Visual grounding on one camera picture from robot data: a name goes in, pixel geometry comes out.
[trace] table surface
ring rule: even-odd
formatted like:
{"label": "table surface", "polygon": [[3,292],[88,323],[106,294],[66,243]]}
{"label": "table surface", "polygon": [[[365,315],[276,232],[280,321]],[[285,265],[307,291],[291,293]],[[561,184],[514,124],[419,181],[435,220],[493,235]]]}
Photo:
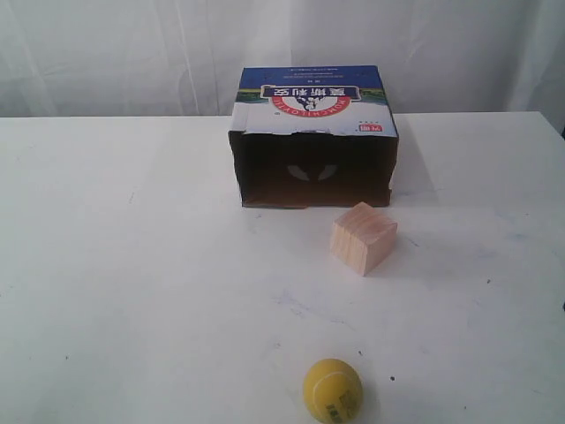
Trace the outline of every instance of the table surface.
{"label": "table surface", "polygon": [[0,422],[312,423],[327,357],[358,422],[565,422],[565,141],[396,120],[398,241],[363,278],[344,209],[241,208],[228,117],[0,119]]}

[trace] tennis ball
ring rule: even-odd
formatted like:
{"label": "tennis ball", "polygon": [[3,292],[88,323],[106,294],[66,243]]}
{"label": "tennis ball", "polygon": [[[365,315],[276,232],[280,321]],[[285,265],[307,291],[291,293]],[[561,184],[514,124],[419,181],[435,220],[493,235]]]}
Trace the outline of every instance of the tennis ball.
{"label": "tennis ball", "polygon": [[304,403],[318,421],[353,420],[363,403],[363,387],[355,370],[342,360],[321,360],[306,374]]}

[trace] white curtain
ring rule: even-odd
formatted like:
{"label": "white curtain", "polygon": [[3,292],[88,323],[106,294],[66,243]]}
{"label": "white curtain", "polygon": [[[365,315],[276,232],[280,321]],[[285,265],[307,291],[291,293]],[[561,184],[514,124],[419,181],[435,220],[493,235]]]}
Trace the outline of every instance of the white curtain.
{"label": "white curtain", "polygon": [[230,114],[243,66],[376,64],[395,112],[565,124],[564,0],[0,0],[0,116]]}

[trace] wooden cube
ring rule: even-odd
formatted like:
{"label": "wooden cube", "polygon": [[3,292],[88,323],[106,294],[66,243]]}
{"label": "wooden cube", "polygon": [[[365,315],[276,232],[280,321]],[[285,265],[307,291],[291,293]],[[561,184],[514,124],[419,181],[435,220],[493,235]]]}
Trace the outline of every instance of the wooden cube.
{"label": "wooden cube", "polygon": [[366,276],[392,251],[398,224],[364,202],[334,221],[331,252]]}

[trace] cardboard box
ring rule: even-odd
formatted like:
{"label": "cardboard box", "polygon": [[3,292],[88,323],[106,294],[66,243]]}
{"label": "cardboard box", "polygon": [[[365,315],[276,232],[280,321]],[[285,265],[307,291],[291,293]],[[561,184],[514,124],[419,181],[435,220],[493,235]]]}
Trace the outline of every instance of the cardboard box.
{"label": "cardboard box", "polygon": [[229,138],[244,206],[390,202],[398,134],[376,66],[245,68]]}

